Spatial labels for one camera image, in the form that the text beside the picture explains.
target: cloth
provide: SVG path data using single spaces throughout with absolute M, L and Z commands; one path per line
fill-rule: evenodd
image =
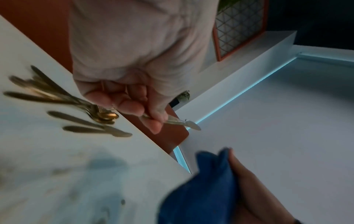
M 166 197 L 158 224 L 229 224 L 240 191 L 228 154 L 197 153 L 199 173 Z

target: geometric lattice screen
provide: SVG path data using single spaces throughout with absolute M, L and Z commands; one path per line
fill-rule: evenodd
M 217 14 L 213 38 L 218 61 L 265 31 L 267 11 L 267 0 L 240 0 Z

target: black pot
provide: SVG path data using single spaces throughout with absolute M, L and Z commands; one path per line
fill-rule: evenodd
M 174 98 L 169 105 L 173 108 L 174 106 L 176 106 L 177 104 L 179 104 L 180 102 L 178 101 L 177 98 Z

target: green plant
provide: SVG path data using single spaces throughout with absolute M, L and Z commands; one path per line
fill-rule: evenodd
M 236 2 L 239 2 L 241 0 L 220 0 L 219 6 L 218 6 L 218 12 L 221 12 L 222 10 L 234 5 Z
M 179 101 L 185 101 L 185 100 L 189 100 L 189 98 L 191 97 L 191 95 L 189 94 L 189 90 L 184 91 L 183 93 L 179 94 L 177 96 L 177 99 Z

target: hand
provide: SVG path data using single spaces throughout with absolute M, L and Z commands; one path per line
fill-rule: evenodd
M 242 204 L 235 213 L 236 224 L 294 224 L 294 217 L 259 179 L 229 150 L 229 163 L 238 177 Z
M 88 100 L 153 133 L 203 62 L 218 0 L 73 0 L 73 78 Z

